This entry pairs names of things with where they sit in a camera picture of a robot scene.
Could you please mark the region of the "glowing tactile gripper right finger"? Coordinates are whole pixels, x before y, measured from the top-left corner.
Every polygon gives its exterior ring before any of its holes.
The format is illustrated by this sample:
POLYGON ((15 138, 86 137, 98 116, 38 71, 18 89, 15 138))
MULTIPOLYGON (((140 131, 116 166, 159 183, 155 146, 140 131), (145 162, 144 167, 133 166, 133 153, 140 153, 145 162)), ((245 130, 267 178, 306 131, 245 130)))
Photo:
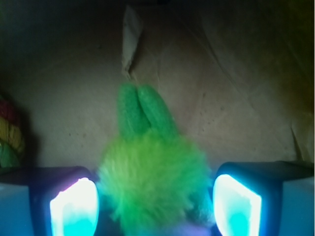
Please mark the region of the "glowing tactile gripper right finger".
POLYGON ((225 162, 216 174, 213 204, 223 236, 313 236, 315 165, 225 162))

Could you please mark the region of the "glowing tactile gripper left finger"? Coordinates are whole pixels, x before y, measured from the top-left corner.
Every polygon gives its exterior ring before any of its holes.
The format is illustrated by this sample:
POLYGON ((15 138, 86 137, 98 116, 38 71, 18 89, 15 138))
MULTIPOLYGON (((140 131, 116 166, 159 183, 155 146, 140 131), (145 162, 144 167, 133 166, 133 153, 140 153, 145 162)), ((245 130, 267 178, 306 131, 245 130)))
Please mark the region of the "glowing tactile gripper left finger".
POLYGON ((92 236, 99 197, 85 167, 2 168, 2 236, 92 236))

